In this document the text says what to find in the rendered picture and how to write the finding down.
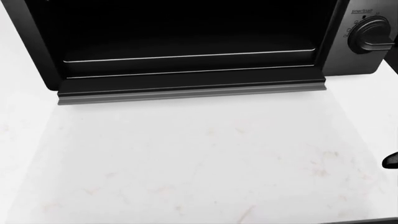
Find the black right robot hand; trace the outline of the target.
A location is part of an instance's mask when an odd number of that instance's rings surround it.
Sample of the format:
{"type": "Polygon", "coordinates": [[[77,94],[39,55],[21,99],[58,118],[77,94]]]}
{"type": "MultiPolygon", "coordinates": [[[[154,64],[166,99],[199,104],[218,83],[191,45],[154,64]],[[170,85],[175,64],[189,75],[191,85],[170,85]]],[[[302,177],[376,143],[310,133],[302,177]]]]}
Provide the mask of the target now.
{"type": "Polygon", "coordinates": [[[385,169],[398,169],[398,152],[384,158],[382,160],[382,167],[385,169]]]}

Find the black toaster oven body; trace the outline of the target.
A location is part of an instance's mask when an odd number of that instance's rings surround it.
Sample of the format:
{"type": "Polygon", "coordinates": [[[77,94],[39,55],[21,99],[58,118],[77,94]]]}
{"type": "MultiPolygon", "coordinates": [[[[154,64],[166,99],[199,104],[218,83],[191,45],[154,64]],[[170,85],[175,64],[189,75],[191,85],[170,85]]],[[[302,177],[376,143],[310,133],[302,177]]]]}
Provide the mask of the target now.
{"type": "Polygon", "coordinates": [[[319,68],[375,72],[396,44],[398,0],[0,0],[45,85],[76,78],[319,68]],[[348,35],[385,17],[394,46],[356,54],[348,35]]]}

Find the black toaster oven door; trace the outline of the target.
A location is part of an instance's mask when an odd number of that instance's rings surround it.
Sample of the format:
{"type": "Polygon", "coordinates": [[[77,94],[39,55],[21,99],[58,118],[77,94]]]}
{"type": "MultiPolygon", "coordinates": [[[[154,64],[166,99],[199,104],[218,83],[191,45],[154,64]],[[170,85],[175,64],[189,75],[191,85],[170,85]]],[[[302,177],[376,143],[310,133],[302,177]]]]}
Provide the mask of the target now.
{"type": "Polygon", "coordinates": [[[76,78],[62,82],[59,105],[325,90],[315,67],[76,78]]]}

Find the black timer knob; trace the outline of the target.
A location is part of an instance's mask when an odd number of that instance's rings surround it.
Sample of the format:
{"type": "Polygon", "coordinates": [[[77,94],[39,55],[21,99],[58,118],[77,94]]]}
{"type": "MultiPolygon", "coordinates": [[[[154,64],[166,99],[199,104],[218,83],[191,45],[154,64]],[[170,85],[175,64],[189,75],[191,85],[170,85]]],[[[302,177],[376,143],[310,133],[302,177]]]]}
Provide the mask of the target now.
{"type": "Polygon", "coordinates": [[[388,51],[394,46],[390,34],[391,25],[385,17],[367,17],[350,31],[348,47],[356,54],[388,51]]]}

